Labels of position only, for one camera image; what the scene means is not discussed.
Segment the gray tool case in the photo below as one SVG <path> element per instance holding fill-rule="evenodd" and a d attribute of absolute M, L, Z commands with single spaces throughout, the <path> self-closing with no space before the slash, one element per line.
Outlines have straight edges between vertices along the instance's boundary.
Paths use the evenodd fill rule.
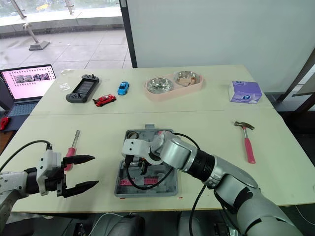
<path fill-rule="evenodd" d="M 158 135 L 159 131 L 167 130 L 173 132 L 171 129 L 155 129 L 153 124 L 146 124 L 146 129 L 128 130 L 125 134 L 125 139 L 142 139 L 147 142 L 153 141 L 154 137 Z M 139 160 L 138 157 L 134 158 L 134 162 Z M 135 184 L 141 187 L 148 187 L 150 185 L 143 185 L 144 178 L 158 178 L 158 181 L 163 178 L 166 173 L 171 169 L 171 166 L 162 163 L 156 166 L 148 166 L 147 173 L 140 175 L 141 167 L 130 166 L 129 173 Z M 124 169 L 124 161 L 119 164 L 118 175 L 115 185 L 115 196 L 120 198 L 130 197 L 161 197 L 161 196 L 174 196 L 178 193 L 177 170 L 173 169 L 171 174 L 158 186 L 149 190 L 137 189 L 132 185 L 121 185 L 121 180 L 128 180 L 126 171 Z"/>

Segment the hammer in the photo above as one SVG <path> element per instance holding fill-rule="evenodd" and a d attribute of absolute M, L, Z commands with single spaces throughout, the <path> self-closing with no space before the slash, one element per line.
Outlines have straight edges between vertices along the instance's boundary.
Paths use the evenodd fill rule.
<path fill-rule="evenodd" d="M 252 164 L 255 164 L 256 161 L 255 161 L 255 158 L 254 158 L 254 154 L 252 152 L 252 145 L 251 145 L 250 139 L 247 136 L 247 131 L 246 131 L 246 128 L 253 130 L 254 127 L 251 126 L 248 123 L 237 122 L 237 121 L 234 123 L 234 125 L 235 126 L 239 126 L 239 127 L 241 127 L 243 129 L 244 135 L 245 135 L 245 148 L 246 148 L 248 162 L 252 163 Z"/>

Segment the white table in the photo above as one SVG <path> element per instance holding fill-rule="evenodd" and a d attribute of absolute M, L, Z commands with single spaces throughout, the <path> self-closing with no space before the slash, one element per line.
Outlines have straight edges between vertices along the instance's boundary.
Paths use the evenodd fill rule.
<path fill-rule="evenodd" d="M 201 91 L 164 102 L 152 102 L 144 92 L 146 80 L 174 71 L 192 70 L 205 79 Z M 115 105 L 96 107 L 91 99 L 84 104 L 68 103 L 65 96 L 72 92 L 83 74 L 94 74 L 101 79 L 91 98 L 107 94 L 117 95 L 120 82 L 128 81 L 128 96 L 118 96 Z M 69 114 L 112 114 L 145 112 L 183 112 L 216 110 L 256 110 L 270 108 L 272 105 L 265 95 L 257 104 L 231 103 L 228 100 L 228 86 L 232 80 L 253 81 L 248 70 L 242 65 L 229 66 L 193 66 L 171 68 L 108 69 L 108 70 L 70 70 L 57 76 L 57 80 L 32 112 L 33 115 L 69 115 Z M 60 85 L 67 83 L 71 89 L 62 91 Z"/>

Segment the stainless steel bowl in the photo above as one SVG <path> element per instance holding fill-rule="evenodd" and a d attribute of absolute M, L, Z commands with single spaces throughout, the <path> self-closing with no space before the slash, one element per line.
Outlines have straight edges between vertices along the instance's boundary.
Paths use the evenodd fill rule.
<path fill-rule="evenodd" d="M 195 78 L 195 83 L 198 84 L 199 83 L 199 76 L 192 71 L 180 71 L 175 75 L 175 81 L 176 83 L 178 83 L 179 85 L 182 85 L 181 83 L 179 83 L 180 79 L 187 79 L 187 78 Z"/>
<path fill-rule="evenodd" d="M 147 90 L 154 94 L 161 94 L 171 91 L 173 87 L 173 82 L 163 77 L 153 78 L 147 83 Z"/>

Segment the pink hammer handle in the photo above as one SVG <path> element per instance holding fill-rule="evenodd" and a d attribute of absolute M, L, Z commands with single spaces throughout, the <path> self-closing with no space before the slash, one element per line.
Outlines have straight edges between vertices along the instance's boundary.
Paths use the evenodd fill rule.
<path fill-rule="evenodd" d="M 69 147 L 69 148 L 68 148 L 68 153 L 67 153 L 66 157 L 73 156 L 74 153 L 75 153 L 75 148 Z M 69 171 L 69 170 L 71 170 L 71 169 L 72 169 L 72 166 L 73 166 L 73 164 L 67 165 L 67 166 L 64 168 L 64 171 Z"/>
<path fill-rule="evenodd" d="M 254 153 L 252 152 L 252 144 L 249 138 L 245 138 L 245 148 L 247 152 L 247 159 L 249 163 L 255 164 Z"/>

